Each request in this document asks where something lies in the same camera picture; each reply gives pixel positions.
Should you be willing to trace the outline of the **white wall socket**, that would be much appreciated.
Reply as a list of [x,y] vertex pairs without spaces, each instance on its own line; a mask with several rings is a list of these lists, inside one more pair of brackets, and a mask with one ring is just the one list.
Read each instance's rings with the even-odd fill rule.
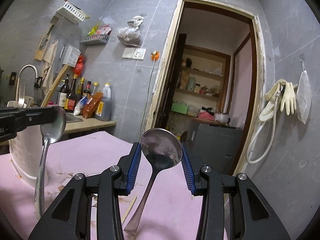
[[146,54],[144,48],[125,48],[122,54],[123,59],[143,60]]

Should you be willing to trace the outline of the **silver fork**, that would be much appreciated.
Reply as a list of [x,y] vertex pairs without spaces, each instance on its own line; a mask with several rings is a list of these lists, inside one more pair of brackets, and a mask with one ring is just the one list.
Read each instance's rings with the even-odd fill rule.
[[25,83],[20,83],[18,92],[18,107],[23,108],[25,102]]

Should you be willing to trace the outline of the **red plastic bag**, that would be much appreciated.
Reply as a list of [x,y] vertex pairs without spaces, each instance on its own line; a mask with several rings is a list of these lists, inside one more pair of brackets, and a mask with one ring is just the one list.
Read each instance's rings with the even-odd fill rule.
[[76,74],[77,76],[80,76],[83,68],[84,68],[84,57],[80,55],[75,67],[73,68],[73,73]]

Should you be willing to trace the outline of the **grey wall shelf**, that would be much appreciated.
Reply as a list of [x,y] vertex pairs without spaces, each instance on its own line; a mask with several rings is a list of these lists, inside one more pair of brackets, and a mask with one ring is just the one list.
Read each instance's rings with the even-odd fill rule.
[[81,39],[80,43],[87,46],[97,46],[107,44],[109,35],[106,34],[95,34],[85,36]]

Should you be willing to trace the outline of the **white utensil holder basket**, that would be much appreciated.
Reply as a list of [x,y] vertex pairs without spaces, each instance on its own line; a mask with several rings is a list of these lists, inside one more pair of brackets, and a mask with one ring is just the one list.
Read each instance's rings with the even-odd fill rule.
[[35,188],[42,150],[40,125],[27,127],[17,132],[14,139],[9,140],[13,165],[22,179],[33,188]]

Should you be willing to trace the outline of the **white wall box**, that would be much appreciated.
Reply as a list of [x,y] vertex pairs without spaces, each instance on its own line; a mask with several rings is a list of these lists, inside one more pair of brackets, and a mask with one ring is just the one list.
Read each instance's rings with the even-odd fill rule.
[[75,67],[80,54],[81,51],[78,48],[69,45],[66,50],[65,57],[63,58],[62,64],[69,65],[70,67]]

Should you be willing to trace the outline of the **green box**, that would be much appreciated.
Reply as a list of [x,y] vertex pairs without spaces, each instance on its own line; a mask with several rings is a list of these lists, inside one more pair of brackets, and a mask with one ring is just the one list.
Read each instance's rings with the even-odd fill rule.
[[171,106],[171,111],[180,114],[187,114],[188,105],[182,103],[173,103]]

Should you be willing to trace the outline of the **beige hanging towel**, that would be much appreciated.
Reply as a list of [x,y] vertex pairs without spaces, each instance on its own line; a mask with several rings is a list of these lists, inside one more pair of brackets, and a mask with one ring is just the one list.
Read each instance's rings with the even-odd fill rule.
[[46,53],[43,56],[42,61],[44,62],[42,66],[42,90],[44,95],[46,95],[53,83],[54,77],[54,60],[56,57],[57,46],[59,44],[58,40],[55,40],[47,49]]

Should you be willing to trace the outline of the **soy sauce bottle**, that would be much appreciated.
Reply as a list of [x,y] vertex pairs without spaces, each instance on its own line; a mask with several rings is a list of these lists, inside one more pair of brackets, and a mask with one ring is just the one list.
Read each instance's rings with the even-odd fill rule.
[[74,74],[71,88],[70,88],[69,93],[67,94],[66,101],[65,101],[64,109],[66,112],[69,112],[69,113],[73,112],[75,109],[75,104],[76,104],[76,100],[77,100],[77,95],[76,95],[77,79],[78,79],[78,75]]

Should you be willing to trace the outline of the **orange sauce pouch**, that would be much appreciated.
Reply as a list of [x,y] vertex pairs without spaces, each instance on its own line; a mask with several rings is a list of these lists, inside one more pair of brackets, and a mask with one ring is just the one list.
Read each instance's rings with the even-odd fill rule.
[[87,103],[82,109],[82,116],[85,119],[88,119],[92,116],[94,111],[97,109],[99,103],[101,102],[103,98],[103,93],[102,92],[96,92],[93,96],[89,98]]

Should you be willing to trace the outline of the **cream rubber gloves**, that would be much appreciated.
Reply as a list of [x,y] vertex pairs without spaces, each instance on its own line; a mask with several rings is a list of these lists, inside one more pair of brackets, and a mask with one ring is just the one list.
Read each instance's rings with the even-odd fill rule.
[[267,122],[274,116],[274,111],[285,111],[287,115],[294,114],[297,110],[295,89],[298,85],[279,79],[264,95],[267,105],[259,115],[260,122]]

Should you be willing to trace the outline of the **brown wooden chopstick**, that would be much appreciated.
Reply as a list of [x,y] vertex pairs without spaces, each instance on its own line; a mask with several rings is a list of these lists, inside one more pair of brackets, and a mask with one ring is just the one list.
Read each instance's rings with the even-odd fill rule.
[[61,79],[63,78],[63,76],[66,74],[68,68],[69,68],[68,64],[63,65],[63,68],[61,69],[61,71],[57,75],[56,79],[54,80],[53,84],[51,85],[50,89],[48,90],[48,93],[44,97],[44,100],[41,104],[41,107],[47,107],[49,101],[51,100],[52,94],[56,90],[56,88],[57,88],[58,84],[60,83]]

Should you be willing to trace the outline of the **pink floral cloth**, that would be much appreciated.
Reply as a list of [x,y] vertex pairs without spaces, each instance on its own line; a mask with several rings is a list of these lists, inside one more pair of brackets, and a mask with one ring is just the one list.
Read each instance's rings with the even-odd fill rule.
[[[40,219],[35,216],[34,189],[8,171],[1,156],[1,239],[90,239],[95,213],[98,239],[128,239],[122,215],[140,198],[152,168],[138,143],[106,132],[57,142],[49,148],[49,188],[70,176]],[[136,239],[197,239],[202,197],[187,188],[182,164],[158,174],[148,197]]]

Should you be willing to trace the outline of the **hanging plastic bag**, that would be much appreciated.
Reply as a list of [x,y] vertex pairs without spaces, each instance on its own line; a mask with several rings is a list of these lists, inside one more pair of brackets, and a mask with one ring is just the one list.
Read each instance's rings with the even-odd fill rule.
[[139,47],[142,42],[140,26],[144,22],[144,17],[137,15],[127,22],[127,27],[116,30],[118,40],[125,46]]

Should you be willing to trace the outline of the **large silver spoon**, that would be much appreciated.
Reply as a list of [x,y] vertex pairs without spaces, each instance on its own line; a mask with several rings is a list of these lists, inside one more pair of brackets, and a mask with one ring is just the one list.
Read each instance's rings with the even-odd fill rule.
[[152,128],[141,137],[142,152],[152,167],[152,174],[143,197],[124,232],[135,236],[148,196],[159,172],[176,166],[183,157],[183,150],[177,137],[163,128]]

